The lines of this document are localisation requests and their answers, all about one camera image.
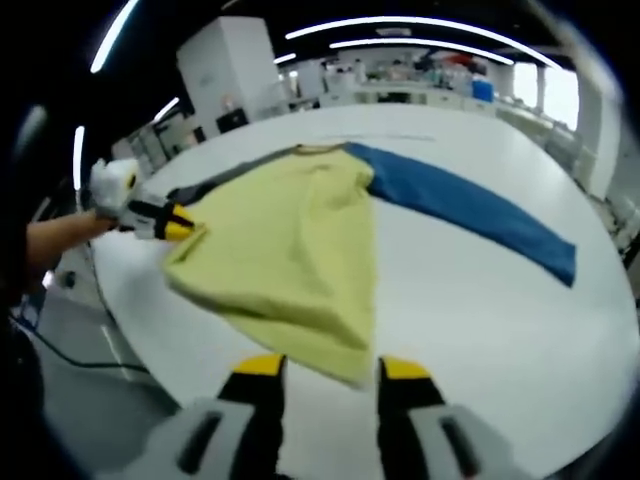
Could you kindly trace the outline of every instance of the yellow t-shirt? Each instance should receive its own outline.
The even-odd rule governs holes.
[[[256,342],[338,379],[371,366],[373,170],[302,150],[189,208],[202,225],[167,257],[169,284]]]

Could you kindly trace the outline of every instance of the window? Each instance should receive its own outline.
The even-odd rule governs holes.
[[[538,69],[533,63],[516,63],[513,72],[513,96],[525,105],[538,104]]]
[[[559,68],[544,69],[543,111],[554,120],[566,123],[571,130],[578,126],[580,96],[575,72]]]

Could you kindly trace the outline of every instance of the round table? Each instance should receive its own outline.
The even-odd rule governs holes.
[[[147,187],[166,194],[278,149],[346,140],[465,177],[577,245],[577,277],[567,288],[491,241],[374,200],[376,356],[391,354],[428,368],[447,402],[467,406],[492,425],[511,444],[516,463],[535,477],[562,468],[602,439],[629,399],[637,372],[631,290],[584,195],[506,123],[406,105],[290,114],[182,153]],[[235,364],[265,352],[169,290],[159,265],[170,245],[109,233],[94,246],[108,307],[181,405],[216,396]],[[285,400],[283,473],[383,478],[375,382],[353,390],[290,362]]]

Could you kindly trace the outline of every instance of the human arm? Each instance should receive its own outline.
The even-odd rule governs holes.
[[[116,226],[111,219],[100,218],[94,211],[30,223],[27,226],[27,265],[44,270],[65,251],[99,237]]]

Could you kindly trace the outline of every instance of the blue sleeve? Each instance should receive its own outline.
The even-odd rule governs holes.
[[[375,172],[369,193],[453,223],[520,253],[567,286],[576,273],[576,247],[511,202],[457,175],[357,143],[344,150]]]

